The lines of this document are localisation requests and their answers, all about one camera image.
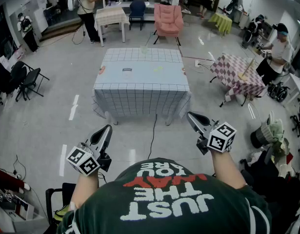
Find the pink checked tablecloth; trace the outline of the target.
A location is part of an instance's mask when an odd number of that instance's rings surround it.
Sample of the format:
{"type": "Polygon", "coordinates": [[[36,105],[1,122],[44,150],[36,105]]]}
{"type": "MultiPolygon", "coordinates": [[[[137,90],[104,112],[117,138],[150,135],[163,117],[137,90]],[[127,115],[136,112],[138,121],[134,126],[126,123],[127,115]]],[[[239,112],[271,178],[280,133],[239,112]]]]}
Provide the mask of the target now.
{"type": "Polygon", "coordinates": [[[228,89],[220,107],[231,101],[236,95],[244,95],[245,98],[255,98],[265,89],[266,86],[262,82],[262,77],[260,77],[256,71],[257,66],[255,65],[255,61],[246,74],[248,77],[246,81],[238,77],[238,73],[243,73],[252,59],[253,58],[241,58],[223,53],[222,56],[211,65],[210,70],[215,75],[215,78],[218,78],[228,89]]]}

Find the yellow-green tablecloth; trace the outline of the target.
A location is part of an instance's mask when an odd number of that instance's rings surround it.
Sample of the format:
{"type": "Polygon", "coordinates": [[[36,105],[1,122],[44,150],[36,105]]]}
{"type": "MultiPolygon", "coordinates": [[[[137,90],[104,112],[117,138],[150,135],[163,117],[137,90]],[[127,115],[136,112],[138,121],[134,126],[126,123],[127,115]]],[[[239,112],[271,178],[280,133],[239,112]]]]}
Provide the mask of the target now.
{"type": "Polygon", "coordinates": [[[230,34],[231,32],[233,21],[225,14],[215,13],[211,16],[208,22],[215,23],[215,26],[222,36],[230,34]]]}

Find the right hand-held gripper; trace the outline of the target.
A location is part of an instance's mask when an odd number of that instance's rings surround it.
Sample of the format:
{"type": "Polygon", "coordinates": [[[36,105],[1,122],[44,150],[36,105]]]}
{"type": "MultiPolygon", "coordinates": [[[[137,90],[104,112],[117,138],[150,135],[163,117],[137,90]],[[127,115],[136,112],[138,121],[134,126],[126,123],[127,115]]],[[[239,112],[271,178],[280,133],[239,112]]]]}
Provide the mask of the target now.
{"type": "Polygon", "coordinates": [[[211,149],[220,153],[230,151],[237,130],[229,123],[217,121],[210,127],[209,118],[194,112],[187,113],[187,120],[194,131],[200,133],[196,146],[203,155],[211,149]]]}

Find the person's left forearm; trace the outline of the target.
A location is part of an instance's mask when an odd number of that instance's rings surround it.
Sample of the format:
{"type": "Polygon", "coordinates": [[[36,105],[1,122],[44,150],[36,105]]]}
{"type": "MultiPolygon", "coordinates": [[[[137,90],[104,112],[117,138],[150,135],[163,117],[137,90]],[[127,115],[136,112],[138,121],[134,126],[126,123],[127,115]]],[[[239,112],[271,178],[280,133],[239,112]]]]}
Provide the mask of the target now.
{"type": "Polygon", "coordinates": [[[75,210],[82,206],[82,204],[99,188],[98,170],[95,170],[88,176],[79,175],[75,189],[73,191],[69,210],[75,210]]]}

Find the dark blue chair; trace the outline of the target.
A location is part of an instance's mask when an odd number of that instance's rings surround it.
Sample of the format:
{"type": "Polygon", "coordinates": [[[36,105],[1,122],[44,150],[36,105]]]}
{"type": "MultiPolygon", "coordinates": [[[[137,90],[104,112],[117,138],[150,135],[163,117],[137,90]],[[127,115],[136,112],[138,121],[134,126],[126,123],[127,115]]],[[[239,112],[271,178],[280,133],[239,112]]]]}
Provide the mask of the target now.
{"type": "Polygon", "coordinates": [[[144,12],[146,9],[145,2],[143,0],[134,0],[131,2],[129,8],[131,10],[128,17],[130,22],[129,30],[131,30],[133,21],[137,19],[140,20],[140,30],[142,30],[144,25],[144,12]]]}

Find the wooden stick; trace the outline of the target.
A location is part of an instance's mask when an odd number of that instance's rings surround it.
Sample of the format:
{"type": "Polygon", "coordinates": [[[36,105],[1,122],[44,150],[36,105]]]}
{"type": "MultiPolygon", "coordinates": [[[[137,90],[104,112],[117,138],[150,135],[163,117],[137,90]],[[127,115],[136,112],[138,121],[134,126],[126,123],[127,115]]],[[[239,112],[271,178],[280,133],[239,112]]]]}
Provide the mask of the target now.
{"type": "Polygon", "coordinates": [[[244,72],[243,72],[244,75],[246,75],[248,73],[248,71],[251,69],[253,62],[254,62],[254,58],[249,62],[248,66],[244,70],[244,72]]]}

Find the white grid tablecloth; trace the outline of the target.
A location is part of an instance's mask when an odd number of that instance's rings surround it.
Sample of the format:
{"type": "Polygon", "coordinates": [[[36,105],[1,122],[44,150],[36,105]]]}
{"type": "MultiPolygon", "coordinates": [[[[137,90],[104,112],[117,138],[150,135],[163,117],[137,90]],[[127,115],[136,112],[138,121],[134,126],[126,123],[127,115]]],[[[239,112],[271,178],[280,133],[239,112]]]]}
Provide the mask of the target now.
{"type": "Polygon", "coordinates": [[[184,117],[191,92],[178,49],[109,48],[92,90],[92,109],[100,117],[163,115],[184,117]]]}

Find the white side table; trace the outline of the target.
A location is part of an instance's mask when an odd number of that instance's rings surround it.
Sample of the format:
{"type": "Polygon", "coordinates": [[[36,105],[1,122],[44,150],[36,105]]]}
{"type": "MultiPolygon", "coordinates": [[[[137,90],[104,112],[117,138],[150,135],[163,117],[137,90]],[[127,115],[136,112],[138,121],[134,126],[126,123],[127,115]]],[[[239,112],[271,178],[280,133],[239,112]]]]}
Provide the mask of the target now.
{"type": "Polygon", "coordinates": [[[296,90],[296,92],[290,97],[290,99],[283,104],[284,108],[288,106],[289,103],[291,103],[294,99],[297,98],[297,96],[300,95],[300,78],[297,76],[289,73],[288,78],[283,82],[283,85],[285,85],[289,80],[292,80],[295,87],[293,88],[292,92],[296,90]]]}

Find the black office chair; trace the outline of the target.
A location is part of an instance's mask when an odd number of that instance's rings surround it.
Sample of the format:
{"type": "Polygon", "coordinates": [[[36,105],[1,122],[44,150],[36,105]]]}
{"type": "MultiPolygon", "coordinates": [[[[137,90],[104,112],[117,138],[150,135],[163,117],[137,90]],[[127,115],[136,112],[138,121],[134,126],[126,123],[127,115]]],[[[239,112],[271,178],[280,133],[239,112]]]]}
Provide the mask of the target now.
{"type": "Polygon", "coordinates": [[[12,95],[13,92],[18,89],[18,94],[16,96],[16,102],[18,102],[18,97],[22,92],[21,85],[27,76],[27,69],[25,63],[22,61],[17,61],[9,72],[0,63],[0,91],[6,93],[7,95],[12,95]]]}

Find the black folding chair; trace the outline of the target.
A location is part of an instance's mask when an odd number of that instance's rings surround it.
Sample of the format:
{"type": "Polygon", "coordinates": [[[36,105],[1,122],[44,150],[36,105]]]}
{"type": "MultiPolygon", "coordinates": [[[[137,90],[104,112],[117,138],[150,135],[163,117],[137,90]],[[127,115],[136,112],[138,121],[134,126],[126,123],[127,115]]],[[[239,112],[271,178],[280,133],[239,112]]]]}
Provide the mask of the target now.
{"type": "Polygon", "coordinates": [[[30,100],[28,92],[33,92],[44,97],[44,95],[39,92],[39,89],[44,79],[47,81],[50,79],[41,73],[40,68],[34,69],[23,61],[17,61],[12,67],[12,72],[20,82],[19,91],[15,98],[16,102],[19,101],[20,95],[22,95],[24,101],[30,100]]]}

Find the wrapped flower bouquet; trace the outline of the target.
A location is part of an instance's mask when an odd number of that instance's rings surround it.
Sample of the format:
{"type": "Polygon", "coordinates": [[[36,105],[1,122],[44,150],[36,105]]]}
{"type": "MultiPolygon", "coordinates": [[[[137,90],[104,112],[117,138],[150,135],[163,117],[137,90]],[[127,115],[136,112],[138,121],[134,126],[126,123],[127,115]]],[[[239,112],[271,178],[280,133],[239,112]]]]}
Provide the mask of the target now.
{"type": "Polygon", "coordinates": [[[284,126],[280,118],[275,118],[274,111],[261,126],[250,135],[252,145],[258,149],[271,145],[275,156],[286,156],[289,154],[289,142],[284,137],[284,126]]]}

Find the black office chair base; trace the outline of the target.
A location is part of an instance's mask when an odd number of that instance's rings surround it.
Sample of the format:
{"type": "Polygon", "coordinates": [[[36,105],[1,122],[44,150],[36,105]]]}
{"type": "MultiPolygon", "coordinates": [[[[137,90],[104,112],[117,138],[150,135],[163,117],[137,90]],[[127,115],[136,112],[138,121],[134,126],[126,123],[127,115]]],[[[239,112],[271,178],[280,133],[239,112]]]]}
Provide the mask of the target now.
{"type": "Polygon", "coordinates": [[[297,131],[297,137],[300,137],[300,107],[299,107],[299,113],[297,115],[290,116],[290,119],[293,120],[295,123],[295,127],[292,129],[292,131],[297,131]]]}

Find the black backpack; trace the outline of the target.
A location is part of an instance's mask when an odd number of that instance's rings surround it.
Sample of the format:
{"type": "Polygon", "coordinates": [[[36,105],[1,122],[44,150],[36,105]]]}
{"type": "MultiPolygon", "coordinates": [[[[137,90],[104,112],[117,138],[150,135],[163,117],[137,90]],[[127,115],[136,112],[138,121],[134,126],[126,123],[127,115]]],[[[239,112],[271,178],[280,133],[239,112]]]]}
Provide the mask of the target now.
{"type": "Polygon", "coordinates": [[[279,82],[277,84],[270,83],[267,93],[273,100],[283,102],[288,95],[288,90],[290,90],[290,88],[288,86],[284,86],[283,82],[279,82]]]}

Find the black clothing heap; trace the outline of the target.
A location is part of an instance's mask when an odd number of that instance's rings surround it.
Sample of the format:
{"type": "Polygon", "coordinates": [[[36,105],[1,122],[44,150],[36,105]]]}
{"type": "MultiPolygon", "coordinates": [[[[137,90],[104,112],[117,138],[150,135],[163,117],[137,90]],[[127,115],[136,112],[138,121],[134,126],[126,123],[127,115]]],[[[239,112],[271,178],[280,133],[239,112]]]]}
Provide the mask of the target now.
{"type": "Polygon", "coordinates": [[[245,181],[268,203],[272,216],[271,234],[285,234],[297,218],[300,206],[300,181],[297,177],[283,178],[273,161],[262,151],[258,160],[249,164],[240,160],[245,181]]]}

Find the white box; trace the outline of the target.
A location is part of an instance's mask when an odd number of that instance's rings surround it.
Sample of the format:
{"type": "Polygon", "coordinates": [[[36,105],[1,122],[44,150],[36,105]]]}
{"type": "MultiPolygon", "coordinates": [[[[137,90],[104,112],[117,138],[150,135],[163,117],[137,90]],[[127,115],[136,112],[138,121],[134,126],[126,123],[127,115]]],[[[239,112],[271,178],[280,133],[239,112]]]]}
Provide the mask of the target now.
{"type": "Polygon", "coordinates": [[[23,220],[32,220],[34,215],[34,206],[27,203],[17,195],[13,197],[15,203],[15,213],[23,220]]]}

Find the person's right forearm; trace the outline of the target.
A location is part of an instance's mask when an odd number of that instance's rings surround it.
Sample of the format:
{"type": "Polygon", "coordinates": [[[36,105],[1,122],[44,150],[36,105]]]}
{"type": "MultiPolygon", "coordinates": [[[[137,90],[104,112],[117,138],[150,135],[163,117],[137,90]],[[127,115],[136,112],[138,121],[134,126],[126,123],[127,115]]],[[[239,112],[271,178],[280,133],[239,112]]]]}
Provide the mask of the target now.
{"type": "Polygon", "coordinates": [[[240,189],[246,185],[246,181],[236,167],[229,152],[210,150],[216,178],[227,185],[240,189]]]}

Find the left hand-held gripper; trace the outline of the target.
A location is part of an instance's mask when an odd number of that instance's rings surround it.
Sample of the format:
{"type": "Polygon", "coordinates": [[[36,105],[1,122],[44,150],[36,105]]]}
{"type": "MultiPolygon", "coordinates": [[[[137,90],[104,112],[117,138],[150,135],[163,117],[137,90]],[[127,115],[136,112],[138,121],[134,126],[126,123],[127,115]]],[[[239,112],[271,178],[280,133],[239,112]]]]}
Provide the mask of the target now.
{"type": "Polygon", "coordinates": [[[107,172],[112,159],[105,152],[105,149],[110,143],[111,136],[112,126],[107,124],[90,137],[90,144],[98,152],[98,157],[94,156],[95,153],[86,143],[80,142],[67,155],[67,162],[84,176],[89,176],[100,169],[107,172]]]}

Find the white low table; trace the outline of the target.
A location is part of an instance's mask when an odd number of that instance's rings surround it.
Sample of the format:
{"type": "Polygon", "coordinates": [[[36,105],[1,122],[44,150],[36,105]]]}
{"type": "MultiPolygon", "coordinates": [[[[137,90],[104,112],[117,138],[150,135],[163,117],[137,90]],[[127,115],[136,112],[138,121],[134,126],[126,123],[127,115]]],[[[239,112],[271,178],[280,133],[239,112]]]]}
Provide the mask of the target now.
{"type": "MultiPolygon", "coordinates": [[[[108,122],[112,123],[113,125],[118,125],[119,124],[117,118],[113,117],[109,111],[106,111],[104,113],[104,115],[105,115],[108,122]]],[[[167,120],[165,122],[165,125],[169,126],[172,123],[172,121],[173,121],[173,116],[168,116],[167,120]]]]}

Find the black metal chair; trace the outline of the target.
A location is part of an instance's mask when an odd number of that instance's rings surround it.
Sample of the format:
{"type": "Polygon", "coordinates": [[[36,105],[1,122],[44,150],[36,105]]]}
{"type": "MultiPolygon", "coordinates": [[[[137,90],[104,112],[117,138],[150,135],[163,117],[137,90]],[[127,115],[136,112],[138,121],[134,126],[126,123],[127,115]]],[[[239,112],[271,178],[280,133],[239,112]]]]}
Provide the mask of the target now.
{"type": "Polygon", "coordinates": [[[52,195],[54,193],[61,193],[62,206],[65,207],[70,203],[75,187],[76,184],[74,183],[63,183],[61,188],[57,188],[57,189],[49,188],[45,191],[46,210],[47,210],[46,212],[47,212],[48,222],[50,225],[55,223],[53,217],[54,212],[52,211],[52,201],[51,201],[52,195]]]}

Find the person's dark green t-shirt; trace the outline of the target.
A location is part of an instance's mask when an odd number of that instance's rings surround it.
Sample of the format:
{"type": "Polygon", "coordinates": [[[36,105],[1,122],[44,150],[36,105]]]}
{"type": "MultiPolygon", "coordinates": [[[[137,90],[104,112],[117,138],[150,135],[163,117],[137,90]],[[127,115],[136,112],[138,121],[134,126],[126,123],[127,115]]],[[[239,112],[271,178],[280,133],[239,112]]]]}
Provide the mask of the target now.
{"type": "Polygon", "coordinates": [[[270,234],[266,201],[164,158],[138,162],[66,213],[57,234],[270,234]]]}

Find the white square table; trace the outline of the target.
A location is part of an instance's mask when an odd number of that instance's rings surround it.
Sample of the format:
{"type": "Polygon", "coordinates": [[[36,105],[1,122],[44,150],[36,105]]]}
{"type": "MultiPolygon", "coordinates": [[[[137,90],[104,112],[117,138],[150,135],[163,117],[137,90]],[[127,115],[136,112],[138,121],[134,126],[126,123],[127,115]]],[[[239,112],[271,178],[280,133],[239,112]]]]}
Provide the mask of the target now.
{"type": "Polygon", "coordinates": [[[98,30],[99,26],[124,23],[130,24],[127,15],[121,7],[98,9],[95,13],[94,27],[98,30]]]}
{"type": "MultiPolygon", "coordinates": [[[[119,22],[119,27],[120,27],[120,31],[121,31],[121,35],[122,35],[122,42],[125,43],[126,37],[125,37],[124,23],[119,22]]],[[[99,38],[100,38],[100,45],[101,45],[101,47],[104,47],[102,25],[97,25],[97,29],[98,29],[98,34],[99,34],[99,38]]]]}

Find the wooden step platform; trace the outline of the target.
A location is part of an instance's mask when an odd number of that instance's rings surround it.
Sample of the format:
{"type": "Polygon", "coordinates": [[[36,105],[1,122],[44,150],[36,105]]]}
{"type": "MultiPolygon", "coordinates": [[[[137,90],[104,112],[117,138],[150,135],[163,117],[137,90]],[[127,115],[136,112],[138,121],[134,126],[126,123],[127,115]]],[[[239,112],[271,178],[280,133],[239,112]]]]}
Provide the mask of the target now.
{"type": "Polygon", "coordinates": [[[68,22],[66,21],[63,24],[56,24],[51,27],[48,27],[45,31],[42,32],[39,42],[46,41],[58,36],[66,35],[77,31],[82,26],[81,20],[75,20],[68,22]]]}

